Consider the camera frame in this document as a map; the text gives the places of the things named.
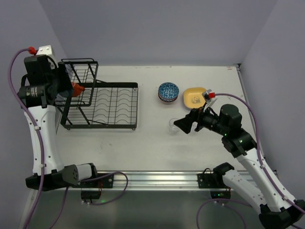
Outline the clear drinking glass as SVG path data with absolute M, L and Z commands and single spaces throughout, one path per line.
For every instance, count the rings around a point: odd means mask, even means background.
M 180 128 L 177 127 L 177 126 L 174 124 L 174 122 L 177 121 L 177 120 L 178 120 L 178 118 L 172 118 L 172 119 L 170 119 L 170 121 L 169 121 L 169 131 L 170 131 L 171 133 L 177 133 L 177 132 L 180 131 Z

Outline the yellow plastic plate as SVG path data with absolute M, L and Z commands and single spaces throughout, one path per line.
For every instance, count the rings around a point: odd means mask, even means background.
M 197 109 L 205 106 L 203 93 L 207 90 L 203 87 L 187 88 L 183 93 L 183 103 L 188 109 Z

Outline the blue triangle pattern bowl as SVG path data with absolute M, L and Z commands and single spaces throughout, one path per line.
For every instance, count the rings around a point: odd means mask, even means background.
M 177 97 L 179 92 L 178 86 L 171 82 L 162 83 L 158 88 L 158 94 L 168 99 Z

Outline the orange mug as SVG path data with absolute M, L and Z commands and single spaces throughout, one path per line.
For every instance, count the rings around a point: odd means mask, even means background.
M 71 84 L 73 88 L 72 97 L 78 97 L 85 91 L 85 88 L 78 83 L 72 82 Z

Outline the blue mug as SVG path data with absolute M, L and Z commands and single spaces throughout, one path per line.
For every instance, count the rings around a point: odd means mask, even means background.
M 71 95 L 71 93 L 69 91 L 64 91 L 64 92 L 58 93 L 56 100 L 65 101 L 66 98 L 68 98 L 70 95 Z

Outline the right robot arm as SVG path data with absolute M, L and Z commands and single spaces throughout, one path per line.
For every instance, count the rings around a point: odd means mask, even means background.
M 196 132 L 206 128 L 222 136 L 224 148 L 246 169 L 254 183 L 251 184 L 229 163 L 213 169 L 213 178 L 221 185 L 235 190 L 257 212 L 266 229 L 285 229 L 296 223 L 305 209 L 304 200 L 297 200 L 279 181 L 262 154 L 257 151 L 257 143 L 242 128 L 242 115 L 233 104 L 225 104 L 220 113 L 211 108 L 193 109 L 184 118 L 174 121 L 174 125 L 189 134 L 193 123 Z

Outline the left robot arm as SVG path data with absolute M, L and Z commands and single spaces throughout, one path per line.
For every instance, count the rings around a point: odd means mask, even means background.
M 33 148 L 33 174 L 26 186 L 41 191 L 76 186 L 97 177 L 93 163 L 64 165 L 56 147 L 55 99 L 72 93 L 72 84 L 63 63 L 46 54 L 26 57 L 27 73 L 17 93 L 28 121 Z

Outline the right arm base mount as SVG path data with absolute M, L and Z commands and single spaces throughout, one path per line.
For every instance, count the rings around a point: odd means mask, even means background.
M 223 183 L 222 177 L 214 174 L 210 168 L 197 174 L 197 183 L 199 189 L 209 190 L 212 199 L 231 198 L 231 189 Z

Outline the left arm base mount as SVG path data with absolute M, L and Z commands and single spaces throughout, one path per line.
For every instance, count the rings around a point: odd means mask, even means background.
M 103 177 L 102 179 L 95 181 L 81 182 L 72 188 L 78 188 L 81 190 L 81 199 L 86 202 L 92 203 L 94 200 L 98 200 L 102 195 L 102 190 L 113 188 L 114 175 L 108 173 L 98 173 L 97 177 Z

